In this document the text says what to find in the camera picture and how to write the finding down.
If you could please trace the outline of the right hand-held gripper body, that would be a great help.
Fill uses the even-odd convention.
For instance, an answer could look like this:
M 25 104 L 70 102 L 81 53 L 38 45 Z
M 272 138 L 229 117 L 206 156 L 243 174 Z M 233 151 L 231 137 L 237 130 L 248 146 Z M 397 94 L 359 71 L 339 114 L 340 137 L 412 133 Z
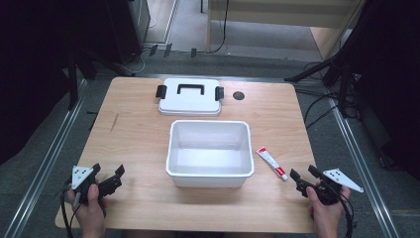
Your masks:
M 315 178 L 320 180 L 320 184 L 317 186 L 317 192 L 320 201 L 324 205 L 332 205 L 340 200 L 343 185 L 360 193 L 365 191 L 340 169 L 317 172 Z

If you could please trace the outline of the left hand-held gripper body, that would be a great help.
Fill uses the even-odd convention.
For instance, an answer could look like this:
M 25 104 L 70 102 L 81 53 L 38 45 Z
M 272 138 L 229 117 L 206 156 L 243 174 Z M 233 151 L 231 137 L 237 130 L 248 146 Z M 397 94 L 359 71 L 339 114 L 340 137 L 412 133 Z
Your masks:
M 92 167 L 74 166 L 71 174 L 71 189 L 75 194 L 74 204 L 86 203 L 88 190 L 96 182 Z

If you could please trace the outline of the white and red ointment tube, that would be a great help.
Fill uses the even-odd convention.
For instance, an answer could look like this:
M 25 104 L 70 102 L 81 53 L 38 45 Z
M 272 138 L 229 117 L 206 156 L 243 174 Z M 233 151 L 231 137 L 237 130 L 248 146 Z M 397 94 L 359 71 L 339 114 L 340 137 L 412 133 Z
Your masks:
M 269 153 L 266 147 L 261 147 L 257 150 L 257 154 L 274 170 L 274 172 L 282 179 L 288 180 L 284 169 L 278 164 L 278 162 Z

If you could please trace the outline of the white plastic storage box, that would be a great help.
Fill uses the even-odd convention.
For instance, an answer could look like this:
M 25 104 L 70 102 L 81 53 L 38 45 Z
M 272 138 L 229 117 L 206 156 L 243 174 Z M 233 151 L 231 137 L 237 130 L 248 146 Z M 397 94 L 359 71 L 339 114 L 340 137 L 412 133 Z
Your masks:
M 244 121 L 176 120 L 165 164 L 176 186 L 241 187 L 255 172 Z

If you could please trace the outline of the person's right hand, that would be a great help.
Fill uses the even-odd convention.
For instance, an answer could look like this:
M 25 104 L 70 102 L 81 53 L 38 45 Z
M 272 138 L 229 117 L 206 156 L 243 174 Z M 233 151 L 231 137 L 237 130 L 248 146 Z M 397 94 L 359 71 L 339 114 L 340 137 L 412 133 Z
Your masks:
M 324 205 L 313 187 L 307 187 L 306 191 L 310 202 L 308 211 L 313 216 L 314 232 L 317 229 L 336 229 L 338 231 L 346 203 L 339 201 L 333 205 Z

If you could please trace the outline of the person's left hand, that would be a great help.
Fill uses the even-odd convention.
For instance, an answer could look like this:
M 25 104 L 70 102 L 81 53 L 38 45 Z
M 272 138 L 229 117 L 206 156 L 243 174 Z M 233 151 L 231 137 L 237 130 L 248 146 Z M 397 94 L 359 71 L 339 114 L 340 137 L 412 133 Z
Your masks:
M 105 229 L 105 216 L 98 203 L 99 188 L 93 183 L 88 190 L 88 204 L 80 204 L 73 211 L 81 231 L 83 229 Z

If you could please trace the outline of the black metal stand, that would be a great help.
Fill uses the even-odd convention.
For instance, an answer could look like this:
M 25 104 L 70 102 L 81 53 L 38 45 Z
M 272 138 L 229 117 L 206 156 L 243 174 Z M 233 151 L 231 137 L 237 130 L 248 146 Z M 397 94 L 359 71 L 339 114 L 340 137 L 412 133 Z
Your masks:
M 78 83 L 76 77 L 76 69 L 79 68 L 85 77 L 94 78 L 95 71 L 91 61 L 98 61 L 100 64 L 116 72 L 118 75 L 133 76 L 126 69 L 121 69 L 114 63 L 106 60 L 102 56 L 94 53 L 92 50 L 80 47 L 78 45 L 70 46 L 67 49 L 67 65 L 69 79 L 69 104 L 68 110 L 75 108 L 79 100 Z

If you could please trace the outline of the black tripod stand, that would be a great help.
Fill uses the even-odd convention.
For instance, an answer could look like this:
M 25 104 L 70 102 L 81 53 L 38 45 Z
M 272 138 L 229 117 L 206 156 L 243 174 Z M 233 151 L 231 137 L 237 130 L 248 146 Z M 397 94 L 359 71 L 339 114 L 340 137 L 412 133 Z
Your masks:
M 368 32 L 368 25 L 372 22 L 375 13 L 383 1 L 384 0 L 366 0 L 361 15 L 344 45 L 333 56 L 297 75 L 286 78 L 285 81 L 298 82 L 315 72 L 328 68 L 322 82 L 326 87 L 332 87 L 338 80 L 341 80 L 338 109 L 343 117 L 348 117 L 349 114 L 346 112 L 346 98 L 352 75 L 352 54 L 356 51 L 357 43 L 360 43 L 363 36 Z

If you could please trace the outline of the dark curtain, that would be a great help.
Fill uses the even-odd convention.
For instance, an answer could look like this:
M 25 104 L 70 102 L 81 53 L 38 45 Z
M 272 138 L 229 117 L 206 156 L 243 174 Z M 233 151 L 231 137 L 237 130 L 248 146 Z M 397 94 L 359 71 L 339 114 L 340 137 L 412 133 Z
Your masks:
M 77 21 L 93 0 L 0 0 L 0 166 L 25 147 L 55 105 L 75 94 L 63 70 Z
M 354 33 L 367 129 L 390 167 L 420 180 L 420 0 L 367 0 Z

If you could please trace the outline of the black cabinet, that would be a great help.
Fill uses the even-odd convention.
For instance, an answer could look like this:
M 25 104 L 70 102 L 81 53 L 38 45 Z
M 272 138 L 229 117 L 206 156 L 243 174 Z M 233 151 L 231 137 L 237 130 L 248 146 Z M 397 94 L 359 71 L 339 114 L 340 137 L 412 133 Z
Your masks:
M 106 0 L 116 61 L 130 62 L 144 48 L 151 22 L 148 0 Z

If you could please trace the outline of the light wooden bench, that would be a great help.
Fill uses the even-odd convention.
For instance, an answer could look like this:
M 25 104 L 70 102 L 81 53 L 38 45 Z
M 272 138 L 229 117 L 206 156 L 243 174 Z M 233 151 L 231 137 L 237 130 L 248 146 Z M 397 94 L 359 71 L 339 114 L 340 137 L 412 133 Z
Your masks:
M 323 60 L 331 57 L 340 39 L 356 21 L 367 0 L 207 0 L 207 51 L 211 22 L 262 23 L 309 27 Z

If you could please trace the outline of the metal floor rail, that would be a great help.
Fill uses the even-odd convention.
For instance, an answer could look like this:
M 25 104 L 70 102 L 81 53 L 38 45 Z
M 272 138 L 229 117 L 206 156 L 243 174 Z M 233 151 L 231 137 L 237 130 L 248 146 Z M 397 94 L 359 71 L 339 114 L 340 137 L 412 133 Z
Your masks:
M 391 217 L 381 192 L 379 191 L 378 186 L 373 179 L 365 157 L 359 147 L 359 144 L 354 136 L 348 120 L 345 119 L 337 109 L 338 102 L 335 99 L 329 99 L 329 104 L 334 109 L 334 116 L 336 118 L 337 124 L 346 141 L 347 147 L 352 156 L 352 160 L 361 178 L 362 184 L 364 185 L 365 194 L 368 197 L 384 238 L 400 238 L 397 227 Z
M 65 110 L 65 115 L 53 136 L 49 149 L 46 151 L 40 165 L 37 167 L 37 172 L 32 177 L 28 189 L 19 201 L 16 212 L 14 213 L 10 224 L 7 226 L 3 238 L 19 238 L 21 236 L 41 196 L 45 184 L 53 171 L 53 166 L 57 161 L 61 148 L 76 120 L 84 101 L 87 88 L 88 81 L 86 79 L 81 79 L 77 84 L 76 90 L 79 98 L 75 101 L 75 104 L 71 109 Z

